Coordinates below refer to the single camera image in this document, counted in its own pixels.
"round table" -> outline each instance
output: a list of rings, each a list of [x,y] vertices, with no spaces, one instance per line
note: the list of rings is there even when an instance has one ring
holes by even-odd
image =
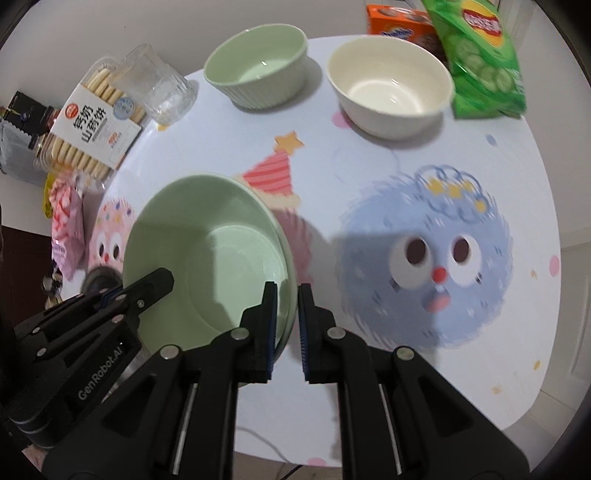
[[[451,110],[408,141],[365,135],[323,74],[350,38],[311,40],[305,90],[271,111],[243,111],[191,74],[191,111],[163,131],[150,123],[106,192],[89,263],[121,269],[134,218],[165,185],[232,176],[275,212],[298,281],[338,325],[373,346],[415,347],[505,429],[540,390],[558,316],[560,245],[540,153],[524,119],[457,121]],[[236,450],[339,466],[337,408],[334,385],[304,381],[296,322],[272,381],[240,389]]]

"cartoon blue fluffy creature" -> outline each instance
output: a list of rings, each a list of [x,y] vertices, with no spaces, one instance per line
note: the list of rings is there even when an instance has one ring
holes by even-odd
[[[380,183],[347,214],[345,232],[343,306],[386,348],[458,345],[499,314],[511,236],[469,173],[429,166]]]

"pink polka dot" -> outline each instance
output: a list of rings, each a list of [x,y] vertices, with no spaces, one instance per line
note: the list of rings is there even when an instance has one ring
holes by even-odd
[[[310,466],[327,466],[326,463],[322,458],[308,458],[308,465]]]
[[[333,125],[339,128],[351,128],[351,119],[345,113],[339,110],[332,116]]]
[[[558,275],[559,272],[560,259],[556,255],[553,255],[552,258],[550,258],[550,275],[555,277],[556,275]]]

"pink nose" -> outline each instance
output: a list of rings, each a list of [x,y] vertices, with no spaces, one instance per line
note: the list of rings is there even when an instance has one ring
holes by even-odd
[[[437,267],[433,269],[431,277],[435,283],[443,283],[447,278],[447,270],[443,267]]]

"potato chip bag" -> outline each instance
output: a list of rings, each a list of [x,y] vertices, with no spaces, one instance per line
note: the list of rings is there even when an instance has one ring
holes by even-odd
[[[513,43],[487,0],[423,0],[456,84],[457,118],[525,112],[525,92]]]

